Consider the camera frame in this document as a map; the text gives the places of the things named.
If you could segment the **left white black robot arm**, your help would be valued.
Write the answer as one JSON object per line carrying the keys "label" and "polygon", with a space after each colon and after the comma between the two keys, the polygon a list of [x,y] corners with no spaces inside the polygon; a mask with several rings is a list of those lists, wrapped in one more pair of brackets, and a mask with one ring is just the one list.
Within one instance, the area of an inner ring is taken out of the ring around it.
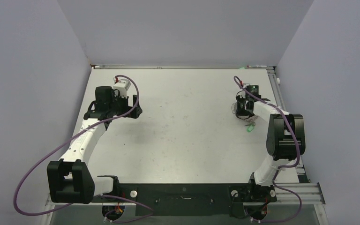
{"label": "left white black robot arm", "polygon": [[100,137],[108,129],[115,116],[137,119],[143,112],[133,95],[133,105],[128,104],[130,81],[121,79],[111,86],[95,89],[95,100],[83,116],[80,135],[57,161],[47,166],[50,197],[54,203],[92,202],[103,195],[108,201],[120,198],[121,188],[116,176],[92,176],[88,162]]}

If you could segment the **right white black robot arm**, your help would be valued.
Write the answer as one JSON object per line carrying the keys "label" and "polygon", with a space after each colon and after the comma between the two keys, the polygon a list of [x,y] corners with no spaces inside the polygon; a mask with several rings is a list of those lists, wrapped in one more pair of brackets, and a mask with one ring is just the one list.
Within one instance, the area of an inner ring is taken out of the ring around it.
{"label": "right white black robot arm", "polygon": [[251,176],[254,183],[246,188],[247,197],[257,201],[265,194],[264,186],[271,186],[281,170],[297,166],[305,153],[304,117],[262,98],[257,85],[242,87],[236,95],[235,114],[247,119],[256,116],[268,124],[267,156]]}

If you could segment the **large metal ring disc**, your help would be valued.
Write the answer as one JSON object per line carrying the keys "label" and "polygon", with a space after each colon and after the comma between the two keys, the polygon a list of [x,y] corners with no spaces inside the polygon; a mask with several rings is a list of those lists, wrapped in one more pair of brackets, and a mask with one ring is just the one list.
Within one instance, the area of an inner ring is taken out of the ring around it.
{"label": "large metal ring disc", "polygon": [[231,111],[235,115],[235,117],[239,120],[253,122],[257,119],[257,116],[239,116],[236,114],[236,109],[237,109],[236,103],[233,103],[233,105],[231,106]]}

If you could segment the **green key tag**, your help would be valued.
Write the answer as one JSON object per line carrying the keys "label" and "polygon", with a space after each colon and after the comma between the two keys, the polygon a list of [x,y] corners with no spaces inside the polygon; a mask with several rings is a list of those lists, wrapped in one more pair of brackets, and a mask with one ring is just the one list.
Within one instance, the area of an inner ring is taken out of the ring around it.
{"label": "green key tag", "polygon": [[250,133],[254,130],[255,128],[255,122],[251,122],[250,124],[247,125],[247,132]]}

